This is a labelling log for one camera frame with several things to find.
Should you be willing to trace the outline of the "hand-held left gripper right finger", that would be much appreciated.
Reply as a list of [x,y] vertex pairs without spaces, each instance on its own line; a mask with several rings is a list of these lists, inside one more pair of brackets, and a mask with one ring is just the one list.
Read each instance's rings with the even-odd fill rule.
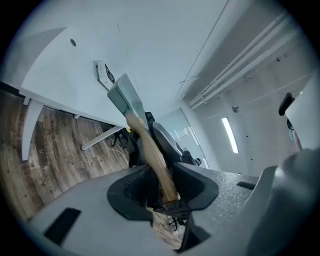
[[177,211],[186,227],[177,253],[214,238],[244,206],[258,178],[175,163],[172,178],[180,195]]

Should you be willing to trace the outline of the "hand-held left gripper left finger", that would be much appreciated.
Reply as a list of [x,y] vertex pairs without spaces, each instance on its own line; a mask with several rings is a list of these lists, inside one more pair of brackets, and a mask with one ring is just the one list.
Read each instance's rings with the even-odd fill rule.
[[[26,224],[26,233],[49,256],[173,256],[175,252],[153,230],[149,220],[128,220],[107,199],[117,180],[139,174],[145,166],[124,169],[78,183],[46,205]],[[45,236],[66,209],[80,214],[60,245]]]

